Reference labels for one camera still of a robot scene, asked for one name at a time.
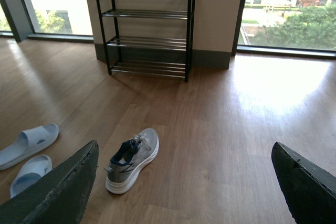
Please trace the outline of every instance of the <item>shoe rack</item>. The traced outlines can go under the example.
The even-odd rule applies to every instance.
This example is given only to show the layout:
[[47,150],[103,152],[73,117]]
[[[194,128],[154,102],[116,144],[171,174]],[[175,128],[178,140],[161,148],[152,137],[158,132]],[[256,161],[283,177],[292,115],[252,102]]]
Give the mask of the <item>shoe rack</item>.
[[[112,8],[102,12],[102,4],[97,1],[99,13],[99,22],[104,45],[104,54],[108,67],[108,73],[112,72],[128,72],[138,74],[150,74],[153,76],[167,76],[184,79],[188,82],[188,74],[192,65],[192,50],[193,50],[193,27],[194,27],[194,11],[195,0],[186,0],[186,11],[181,10],[139,10],[139,9],[118,9],[116,0],[111,0]],[[106,37],[107,27],[104,26],[104,19],[113,19],[114,34],[112,38]],[[138,36],[123,36],[120,33],[119,19],[120,18],[145,18],[145,19],[179,19],[186,22],[185,38],[151,38]],[[118,59],[111,64],[108,55],[108,47],[116,47]],[[175,51],[182,52],[184,59],[182,63],[176,62],[161,62],[159,60],[136,60],[127,61],[123,59],[123,48],[135,49],[155,49],[160,50],[160,54],[165,52]]]

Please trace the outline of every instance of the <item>gray sneaker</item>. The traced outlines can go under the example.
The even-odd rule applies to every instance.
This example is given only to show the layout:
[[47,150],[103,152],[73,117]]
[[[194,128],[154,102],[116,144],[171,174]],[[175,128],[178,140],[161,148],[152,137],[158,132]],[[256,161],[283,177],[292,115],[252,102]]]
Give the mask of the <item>gray sneaker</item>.
[[145,129],[122,143],[120,149],[105,167],[106,189],[114,194],[126,193],[136,181],[139,172],[158,154],[159,138],[155,130]]

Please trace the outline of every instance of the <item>sneaker sole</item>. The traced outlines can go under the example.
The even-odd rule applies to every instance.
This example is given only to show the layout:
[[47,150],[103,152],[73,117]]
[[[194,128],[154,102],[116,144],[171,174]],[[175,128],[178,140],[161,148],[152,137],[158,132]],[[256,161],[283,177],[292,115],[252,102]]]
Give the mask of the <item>sneaker sole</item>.
[[151,163],[156,155],[158,154],[157,152],[159,151],[159,138],[158,138],[158,144],[155,147],[154,152],[144,161],[142,161],[130,174],[130,176],[121,183],[115,183],[109,180],[108,177],[106,177],[106,189],[108,191],[110,191],[113,194],[124,194],[126,193],[129,189],[131,189],[131,187],[133,186],[133,184],[135,183],[136,179],[138,178],[138,175],[140,173],[140,171],[149,163]]

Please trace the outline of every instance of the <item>shoelace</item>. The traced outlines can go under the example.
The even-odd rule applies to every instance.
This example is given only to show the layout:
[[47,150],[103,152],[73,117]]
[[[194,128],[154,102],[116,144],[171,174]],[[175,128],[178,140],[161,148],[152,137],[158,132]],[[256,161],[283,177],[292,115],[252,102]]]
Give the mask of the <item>shoelace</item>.
[[145,134],[135,136],[134,138],[131,139],[131,143],[132,144],[141,143],[143,146],[146,147],[147,150],[149,151],[152,150],[152,148],[148,145],[147,140],[145,139]]

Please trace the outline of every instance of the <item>white canopy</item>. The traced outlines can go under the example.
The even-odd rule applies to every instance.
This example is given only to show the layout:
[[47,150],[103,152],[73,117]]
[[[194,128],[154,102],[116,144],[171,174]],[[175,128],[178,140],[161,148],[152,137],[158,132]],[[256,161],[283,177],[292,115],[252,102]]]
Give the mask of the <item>white canopy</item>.
[[261,3],[264,5],[290,5],[291,1],[288,0],[261,0]]

